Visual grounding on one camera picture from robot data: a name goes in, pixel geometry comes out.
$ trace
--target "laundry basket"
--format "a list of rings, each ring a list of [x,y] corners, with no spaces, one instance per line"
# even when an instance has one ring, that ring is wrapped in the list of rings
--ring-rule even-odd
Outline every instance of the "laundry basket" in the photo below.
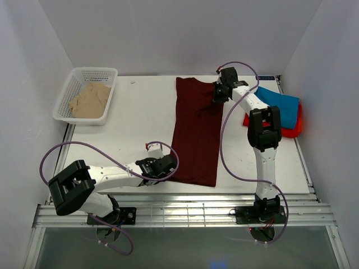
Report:
[[[78,67],[71,71],[67,78],[64,87],[56,101],[53,111],[53,118],[56,120],[62,120],[69,124],[77,125],[104,125],[106,123],[108,108],[111,103],[114,86],[116,84],[117,70],[114,68],[105,67]],[[111,88],[110,95],[108,97],[107,105],[102,117],[98,119],[82,119],[74,118],[71,114],[68,103],[79,94],[79,92],[85,88],[90,82],[101,82],[107,87]]]

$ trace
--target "white wall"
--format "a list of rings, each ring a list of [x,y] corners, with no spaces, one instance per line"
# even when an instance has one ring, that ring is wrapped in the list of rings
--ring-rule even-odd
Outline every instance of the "white wall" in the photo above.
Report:
[[[39,162],[63,139],[52,108],[72,64],[37,0],[0,0],[0,18],[0,268],[18,269],[36,206],[48,197]]]
[[[282,74],[321,0],[39,2],[75,67],[190,75],[233,60]]]
[[[283,88],[302,100],[300,145],[352,268],[359,268],[358,71],[359,2],[325,0],[284,72]]]

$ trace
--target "dark red cloth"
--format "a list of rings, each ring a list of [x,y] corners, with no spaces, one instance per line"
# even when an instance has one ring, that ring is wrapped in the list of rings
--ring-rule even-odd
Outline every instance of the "dark red cloth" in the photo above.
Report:
[[[248,126],[249,125],[249,117],[246,114],[245,119],[243,120],[243,125]],[[299,104],[298,107],[298,116],[297,116],[297,123],[293,130],[282,128],[282,136],[288,137],[288,138],[295,138],[302,132],[302,105]]]
[[[215,187],[223,104],[212,102],[212,83],[177,77],[176,89],[172,147],[180,161],[171,180]]]

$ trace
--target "beige cloth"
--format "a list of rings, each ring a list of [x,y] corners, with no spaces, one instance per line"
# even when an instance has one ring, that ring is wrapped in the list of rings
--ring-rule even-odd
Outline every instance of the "beige cloth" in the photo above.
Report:
[[[107,104],[111,88],[100,82],[89,82],[86,87],[68,103],[75,118],[101,118]]]

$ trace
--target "stack of folded cloth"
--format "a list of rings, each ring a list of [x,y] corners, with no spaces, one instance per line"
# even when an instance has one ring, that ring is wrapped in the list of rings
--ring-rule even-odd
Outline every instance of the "stack of folded cloth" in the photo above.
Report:
[[[282,136],[295,138],[302,132],[302,106],[299,98],[278,94],[263,87],[258,87],[255,95],[269,106],[279,107]],[[243,125],[248,126],[248,124],[249,117],[246,114]]]

